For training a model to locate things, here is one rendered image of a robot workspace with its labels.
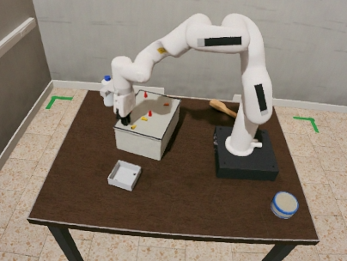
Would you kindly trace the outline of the white bottle with blue cap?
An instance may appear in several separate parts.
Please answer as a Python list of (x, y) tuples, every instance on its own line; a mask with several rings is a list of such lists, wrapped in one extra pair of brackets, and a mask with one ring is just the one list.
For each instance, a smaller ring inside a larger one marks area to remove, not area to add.
[[(110, 81), (111, 81), (111, 77), (110, 76), (105, 76), (105, 80), (102, 80), (102, 88), (104, 88)], [(104, 104), (106, 106), (113, 106), (113, 97), (114, 97), (114, 93), (111, 92), (106, 98), (104, 97)]]

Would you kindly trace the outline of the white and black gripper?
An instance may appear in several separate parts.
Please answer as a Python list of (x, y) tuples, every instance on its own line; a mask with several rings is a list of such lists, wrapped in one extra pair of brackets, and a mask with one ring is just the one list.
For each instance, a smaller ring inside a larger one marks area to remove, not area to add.
[(116, 114), (116, 119), (120, 120), (123, 125), (128, 125), (131, 122), (131, 111), (136, 106), (135, 91), (127, 95), (114, 94), (113, 108)]

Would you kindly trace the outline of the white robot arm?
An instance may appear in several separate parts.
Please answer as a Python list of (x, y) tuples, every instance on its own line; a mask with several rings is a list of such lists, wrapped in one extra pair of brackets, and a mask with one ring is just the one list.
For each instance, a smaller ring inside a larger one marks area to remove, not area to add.
[(227, 138), (226, 148), (234, 155), (250, 155), (254, 147), (262, 146), (258, 139), (253, 138), (258, 125), (271, 117), (272, 85), (265, 67), (261, 33), (244, 15), (227, 15), (218, 27), (212, 26), (206, 15), (195, 14), (167, 36), (146, 47), (134, 63), (128, 57), (116, 57), (112, 61), (113, 79), (100, 90), (100, 95), (107, 97), (111, 92), (130, 94), (133, 82), (148, 82), (158, 62), (170, 54), (179, 58), (191, 49), (190, 46), (201, 52), (240, 54), (243, 92), (232, 137)]

